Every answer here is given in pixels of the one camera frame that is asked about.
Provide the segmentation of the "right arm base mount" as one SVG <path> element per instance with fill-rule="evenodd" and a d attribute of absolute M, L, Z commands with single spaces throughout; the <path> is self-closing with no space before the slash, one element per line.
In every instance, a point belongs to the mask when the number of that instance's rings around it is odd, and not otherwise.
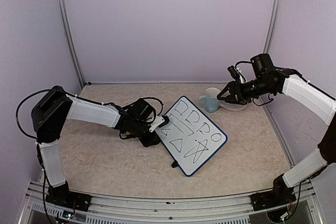
<path fill-rule="evenodd" d="M 250 196 L 254 211 L 273 208 L 296 201 L 294 193 L 276 195 L 272 190 L 262 193 L 254 193 Z"/>

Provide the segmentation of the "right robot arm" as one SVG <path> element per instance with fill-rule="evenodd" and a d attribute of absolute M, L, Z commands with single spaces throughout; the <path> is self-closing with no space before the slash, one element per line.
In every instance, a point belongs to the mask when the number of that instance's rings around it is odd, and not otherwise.
<path fill-rule="evenodd" d="M 241 83 L 229 82 L 217 95 L 218 100 L 245 105 L 264 94 L 284 94 L 316 114 L 328 127 L 317 148 L 298 164 L 273 181 L 272 190 L 251 195 L 253 208 L 265 209 L 296 200 L 294 187 L 319 175 L 335 163 L 335 99 L 305 80 L 295 69 L 261 67 L 255 70 L 256 79 Z"/>

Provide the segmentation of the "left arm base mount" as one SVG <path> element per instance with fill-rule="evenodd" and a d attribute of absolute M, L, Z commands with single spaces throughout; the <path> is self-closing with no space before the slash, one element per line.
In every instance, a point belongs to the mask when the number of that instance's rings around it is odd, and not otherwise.
<path fill-rule="evenodd" d="M 46 196 L 46 201 L 57 206 L 87 212 L 91 203 L 91 196 L 74 191 L 49 192 Z"/>

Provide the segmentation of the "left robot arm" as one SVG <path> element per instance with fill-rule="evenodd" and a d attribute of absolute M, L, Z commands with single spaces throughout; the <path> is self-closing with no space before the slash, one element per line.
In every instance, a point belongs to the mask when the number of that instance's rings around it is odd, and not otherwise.
<path fill-rule="evenodd" d="M 66 121 L 75 120 L 99 124 L 118 130 L 122 140 L 137 138 L 144 147 L 157 145 L 161 139 L 155 132 L 169 122 L 148 103 L 139 98 L 124 107 L 114 103 L 99 103 L 67 93 L 61 86 L 47 90 L 31 112 L 38 158 L 49 183 L 47 202 L 69 205 L 76 200 L 89 200 L 69 190 L 61 165 L 58 141 Z"/>

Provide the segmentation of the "blue-framed whiteboard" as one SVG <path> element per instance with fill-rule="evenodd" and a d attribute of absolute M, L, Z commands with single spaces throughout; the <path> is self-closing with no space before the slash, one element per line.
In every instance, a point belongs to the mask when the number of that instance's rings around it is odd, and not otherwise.
<path fill-rule="evenodd" d="M 181 96 L 165 113 L 168 124 L 155 132 L 172 156 L 172 167 L 178 167 L 187 177 L 193 176 L 227 142 L 220 129 L 188 97 Z"/>

